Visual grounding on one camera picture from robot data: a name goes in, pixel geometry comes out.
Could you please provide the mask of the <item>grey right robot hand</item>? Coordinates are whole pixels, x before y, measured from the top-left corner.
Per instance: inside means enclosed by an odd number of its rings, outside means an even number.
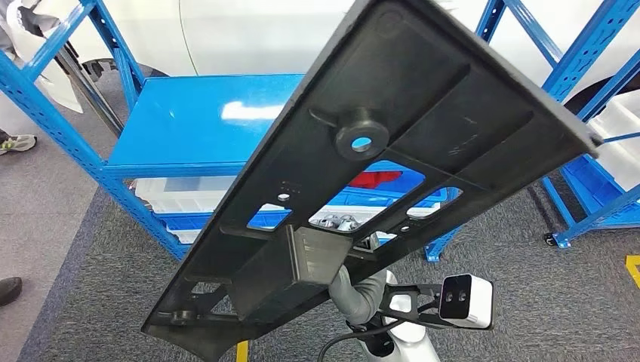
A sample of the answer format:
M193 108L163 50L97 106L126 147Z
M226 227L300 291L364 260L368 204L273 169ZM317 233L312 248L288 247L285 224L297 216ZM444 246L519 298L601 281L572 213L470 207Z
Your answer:
M352 231L360 226L357 220L350 215L327 215L321 219L313 219L311 223L338 231ZM352 285L349 271L345 265L341 265L338 273L328 287L328 292L337 310L351 325L365 324L375 314L370 299L367 299L365 294L361 293Z

